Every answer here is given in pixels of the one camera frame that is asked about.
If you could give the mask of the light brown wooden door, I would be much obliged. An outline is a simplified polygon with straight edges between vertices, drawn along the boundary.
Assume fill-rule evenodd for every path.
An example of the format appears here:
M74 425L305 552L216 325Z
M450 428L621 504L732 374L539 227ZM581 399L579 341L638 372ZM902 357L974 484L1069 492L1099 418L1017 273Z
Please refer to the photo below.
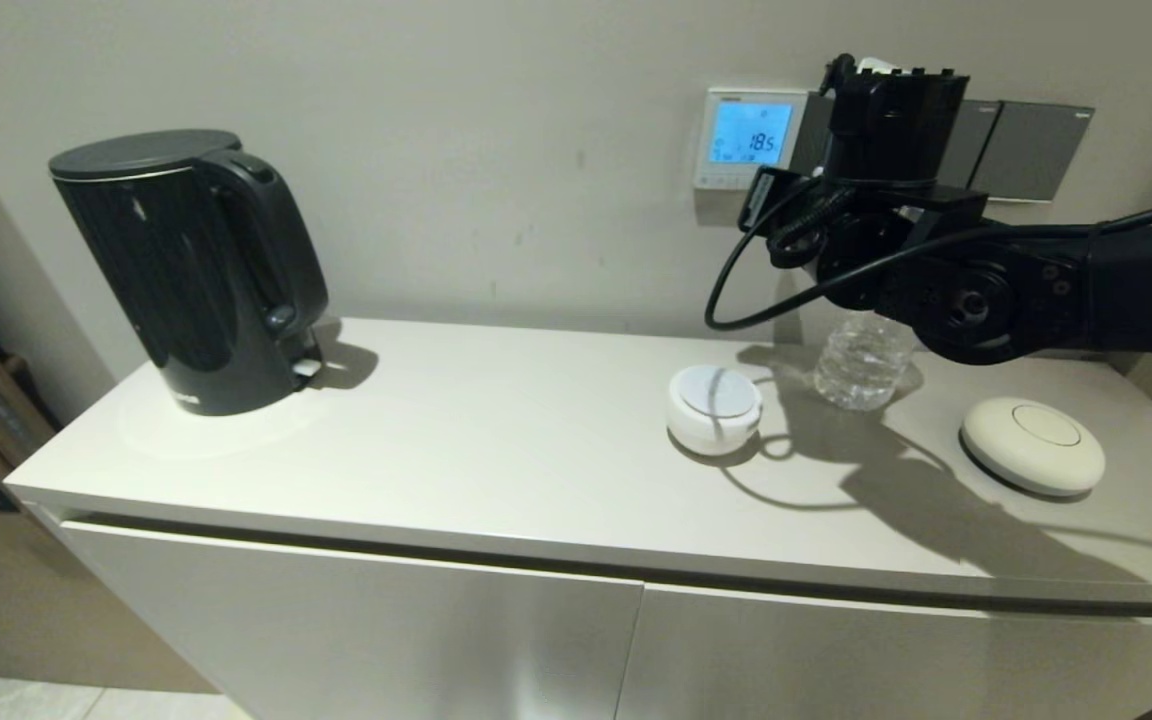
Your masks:
M26 364L0 347L0 392L40 450L59 432ZM209 694L212 687L120 601L6 488L32 454L0 427L0 487L18 514L0 514L0 676L136 691Z

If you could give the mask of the white wall thermostat panel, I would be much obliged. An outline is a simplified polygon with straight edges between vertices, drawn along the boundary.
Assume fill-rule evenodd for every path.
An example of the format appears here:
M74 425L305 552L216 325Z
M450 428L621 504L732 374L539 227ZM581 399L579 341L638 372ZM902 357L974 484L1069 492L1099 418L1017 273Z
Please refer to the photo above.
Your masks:
M708 88L695 190L745 192L763 167L786 169L808 99L803 88Z

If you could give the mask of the small white round speaker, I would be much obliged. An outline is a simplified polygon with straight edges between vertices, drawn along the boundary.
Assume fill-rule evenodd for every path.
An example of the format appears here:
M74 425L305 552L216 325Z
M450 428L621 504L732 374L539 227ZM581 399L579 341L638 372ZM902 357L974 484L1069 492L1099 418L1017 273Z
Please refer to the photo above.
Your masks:
M668 384L668 432L692 454L735 454L758 433L761 414L759 388L726 366L685 366Z

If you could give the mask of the cream round disc device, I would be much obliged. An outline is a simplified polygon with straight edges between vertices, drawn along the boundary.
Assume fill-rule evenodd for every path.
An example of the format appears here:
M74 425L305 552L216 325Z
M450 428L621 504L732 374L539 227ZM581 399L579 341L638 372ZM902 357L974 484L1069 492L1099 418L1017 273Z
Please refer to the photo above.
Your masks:
M970 407L958 439L975 464L1029 495L1085 497L1107 470L1091 429L1029 397L987 397Z

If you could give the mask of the grey triple rocker wall switch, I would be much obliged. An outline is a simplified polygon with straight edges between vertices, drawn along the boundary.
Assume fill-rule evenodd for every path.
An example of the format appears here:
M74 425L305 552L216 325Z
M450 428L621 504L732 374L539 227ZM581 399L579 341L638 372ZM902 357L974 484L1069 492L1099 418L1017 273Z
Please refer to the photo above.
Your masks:
M806 108L803 120L801 120L794 154L788 164L788 169L799 174L799 176L810 176L826 161L833 105L835 105L835 99L831 96L814 94L814 92L808 94Z

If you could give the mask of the white sideboard cabinet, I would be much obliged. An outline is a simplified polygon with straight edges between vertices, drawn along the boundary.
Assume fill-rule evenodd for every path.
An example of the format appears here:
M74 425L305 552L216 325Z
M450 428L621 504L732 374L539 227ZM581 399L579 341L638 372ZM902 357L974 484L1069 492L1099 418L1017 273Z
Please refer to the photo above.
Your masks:
M881 414L847 414L814 392L813 348L358 319L323 338L314 384L252 414L185 414L143 366L9 486L94 574L65 521L644 591L1152 617L1152 400L1111 367L918 354ZM670 378L696 365L761 392L735 454L668 432ZM958 439L987 397L1091 429L1102 482L1056 500L992 477Z

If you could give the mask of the white cabinet door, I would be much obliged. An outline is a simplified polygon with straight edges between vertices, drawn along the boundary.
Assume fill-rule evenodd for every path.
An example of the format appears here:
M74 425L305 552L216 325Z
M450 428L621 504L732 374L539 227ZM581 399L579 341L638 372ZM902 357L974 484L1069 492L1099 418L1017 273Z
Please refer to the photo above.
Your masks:
M1152 617L650 584L616 720L1134 720Z
M639 582L65 521L253 720L614 720Z

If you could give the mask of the grey single wall switch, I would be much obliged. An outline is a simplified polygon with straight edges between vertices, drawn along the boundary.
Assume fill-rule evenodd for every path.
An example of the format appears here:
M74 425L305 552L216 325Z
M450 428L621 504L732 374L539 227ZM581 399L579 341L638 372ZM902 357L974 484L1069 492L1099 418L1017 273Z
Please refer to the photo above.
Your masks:
M1055 200L1094 114L1084 106L1002 101L969 190L993 200Z
M963 101L938 169L938 182L958 188L972 183L1002 106L1001 101Z

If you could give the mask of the black electric kettle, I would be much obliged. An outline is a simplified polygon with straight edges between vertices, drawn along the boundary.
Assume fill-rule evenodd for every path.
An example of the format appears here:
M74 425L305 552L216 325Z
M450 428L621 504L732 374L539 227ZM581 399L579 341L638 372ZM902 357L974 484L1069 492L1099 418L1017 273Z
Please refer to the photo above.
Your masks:
M166 129L54 156L52 182L188 414L275 404L323 367L329 302L291 187L236 132Z

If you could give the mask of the clear plastic water bottle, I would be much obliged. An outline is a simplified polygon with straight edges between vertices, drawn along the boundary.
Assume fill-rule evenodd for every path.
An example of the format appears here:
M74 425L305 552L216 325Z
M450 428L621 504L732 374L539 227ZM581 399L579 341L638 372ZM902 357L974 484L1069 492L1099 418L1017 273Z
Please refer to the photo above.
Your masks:
M881 409L911 365L915 347L914 329L904 324L873 311L850 311L814 363L814 391L841 409Z

